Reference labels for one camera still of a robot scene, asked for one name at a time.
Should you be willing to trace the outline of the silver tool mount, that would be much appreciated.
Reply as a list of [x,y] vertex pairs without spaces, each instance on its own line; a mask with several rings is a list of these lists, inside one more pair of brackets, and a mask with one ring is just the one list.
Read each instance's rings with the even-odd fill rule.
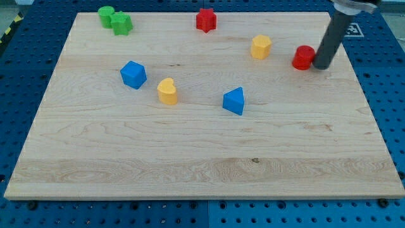
[[331,0],[334,8],[346,15],[357,15],[362,11],[369,14],[378,8],[378,0]]

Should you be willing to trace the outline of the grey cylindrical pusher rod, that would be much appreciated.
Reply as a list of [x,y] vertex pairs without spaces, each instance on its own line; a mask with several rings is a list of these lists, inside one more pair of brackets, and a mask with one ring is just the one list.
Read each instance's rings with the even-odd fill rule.
[[335,11],[313,59],[315,68],[326,70],[330,66],[353,18],[354,15]]

